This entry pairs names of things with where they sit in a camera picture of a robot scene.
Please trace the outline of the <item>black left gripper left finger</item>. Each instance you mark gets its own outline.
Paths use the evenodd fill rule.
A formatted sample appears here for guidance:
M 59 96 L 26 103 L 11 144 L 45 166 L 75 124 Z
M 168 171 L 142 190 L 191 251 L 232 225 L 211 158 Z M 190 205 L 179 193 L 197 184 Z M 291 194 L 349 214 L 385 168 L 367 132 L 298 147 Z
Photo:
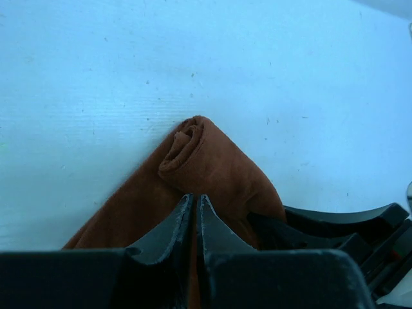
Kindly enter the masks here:
M 187 308 L 194 198 L 125 248 L 1 253 L 2 308 Z

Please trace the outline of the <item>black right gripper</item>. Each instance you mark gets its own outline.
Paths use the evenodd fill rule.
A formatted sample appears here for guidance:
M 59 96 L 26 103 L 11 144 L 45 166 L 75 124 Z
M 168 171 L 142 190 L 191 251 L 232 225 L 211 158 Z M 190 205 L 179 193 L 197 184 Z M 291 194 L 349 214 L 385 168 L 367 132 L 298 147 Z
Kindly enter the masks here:
M 411 220 L 397 203 L 330 213 L 286 206 L 287 222 L 250 213 L 267 249 L 340 249 L 360 267 L 373 298 L 388 295 L 411 270 Z

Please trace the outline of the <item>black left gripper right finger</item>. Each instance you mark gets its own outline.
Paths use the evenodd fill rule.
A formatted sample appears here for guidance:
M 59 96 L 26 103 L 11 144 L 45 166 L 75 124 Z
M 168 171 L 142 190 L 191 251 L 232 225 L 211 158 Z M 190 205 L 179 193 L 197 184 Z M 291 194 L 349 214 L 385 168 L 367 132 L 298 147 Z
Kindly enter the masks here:
M 374 308 L 360 268 L 335 249 L 258 251 L 198 202 L 202 308 Z

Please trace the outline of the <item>brown microfiber towel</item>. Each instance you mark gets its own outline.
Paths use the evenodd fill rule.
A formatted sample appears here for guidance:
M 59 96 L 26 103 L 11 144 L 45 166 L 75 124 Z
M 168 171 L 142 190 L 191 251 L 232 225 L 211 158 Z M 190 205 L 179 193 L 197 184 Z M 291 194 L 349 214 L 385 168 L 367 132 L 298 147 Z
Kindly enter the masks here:
M 187 194 L 194 198 L 187 308 L 200 307 L 196 273 L 198 202 L 206 195 L 217 216 L 245 243 L 262 242 L 250 213 L 286 220 L 270 180 L 211 120 L 184 120 L 67 242 L 66 248 L 125 248 L 160 224 Z

